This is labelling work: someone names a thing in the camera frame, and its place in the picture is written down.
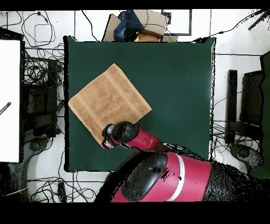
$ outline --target towel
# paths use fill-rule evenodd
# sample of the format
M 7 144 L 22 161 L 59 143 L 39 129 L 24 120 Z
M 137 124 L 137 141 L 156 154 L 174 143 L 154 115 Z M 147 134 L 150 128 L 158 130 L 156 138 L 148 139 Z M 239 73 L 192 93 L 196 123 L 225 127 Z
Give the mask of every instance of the towel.
M 136 123 L 151 107 L 123 71 L 111 65 L 69 100 L 69 107 L 101 145 L 107 124 Z

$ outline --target green table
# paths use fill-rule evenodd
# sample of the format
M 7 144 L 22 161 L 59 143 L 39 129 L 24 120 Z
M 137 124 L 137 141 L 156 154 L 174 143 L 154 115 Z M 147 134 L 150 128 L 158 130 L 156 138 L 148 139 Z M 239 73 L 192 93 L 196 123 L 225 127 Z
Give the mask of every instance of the green table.
M 73 97 L 115 63 L 152 108 L 137 124 L 164 142 L 187 146 L 208 159 L 213 42 L 76 42 L 67 37 L 65 98 Z M 136 151 L 104 150 L 67 104 L 65 120 L 68 172 L 115 171 Z

